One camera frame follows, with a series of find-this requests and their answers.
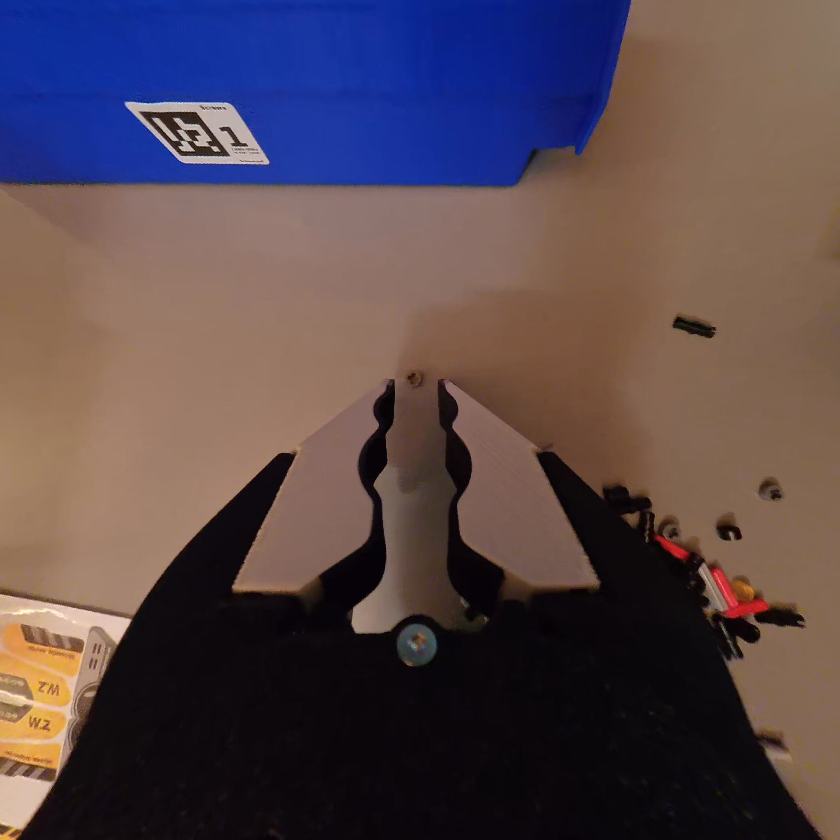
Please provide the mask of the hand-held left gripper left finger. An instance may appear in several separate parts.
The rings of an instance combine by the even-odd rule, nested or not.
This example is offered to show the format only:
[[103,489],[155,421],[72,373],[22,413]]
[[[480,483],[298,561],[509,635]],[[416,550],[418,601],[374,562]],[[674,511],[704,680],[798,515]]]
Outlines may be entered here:
[[236,594],[303,594],[372,535],[373,489],[362,454],[392,421],[384,380],[294,450],[289,469],[234,580]]

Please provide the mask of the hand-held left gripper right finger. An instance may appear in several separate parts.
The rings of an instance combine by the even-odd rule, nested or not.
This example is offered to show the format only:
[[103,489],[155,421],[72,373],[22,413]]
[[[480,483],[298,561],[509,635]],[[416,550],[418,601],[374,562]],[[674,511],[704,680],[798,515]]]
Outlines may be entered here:
[[539,460],[542,451],[449,380],[438,381],[455,487],[448,573],[459,594],[595,591],[600,582]]

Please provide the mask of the pile of small plastic pins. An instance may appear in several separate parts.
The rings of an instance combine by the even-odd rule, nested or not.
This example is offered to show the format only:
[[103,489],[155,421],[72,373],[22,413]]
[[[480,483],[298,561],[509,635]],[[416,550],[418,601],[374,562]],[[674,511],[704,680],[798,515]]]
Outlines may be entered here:
[[728,662],[742,660],[742,647],[757,644],[764,627],[805,629],[797,605],[768,601],[748,577],[729,575],[684,535],[677,516],[660,517],[648,497],[611,484],[602,498],[615,514],[635,517],[636,530],[698,604]]

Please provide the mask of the blue plastic bin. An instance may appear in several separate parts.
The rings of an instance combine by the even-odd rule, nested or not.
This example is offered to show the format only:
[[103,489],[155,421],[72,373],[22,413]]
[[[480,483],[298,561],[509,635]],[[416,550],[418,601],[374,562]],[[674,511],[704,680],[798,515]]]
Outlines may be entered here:
[[512,186],[631,3],[2,2],[2,183]]

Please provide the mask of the yellow grey sticker sheet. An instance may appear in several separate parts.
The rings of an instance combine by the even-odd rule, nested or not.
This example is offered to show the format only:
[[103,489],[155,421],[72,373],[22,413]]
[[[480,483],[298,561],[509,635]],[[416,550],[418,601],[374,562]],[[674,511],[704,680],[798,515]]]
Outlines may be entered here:
[[131,617],[1,594],[1,837],[19,838],[75,748]]

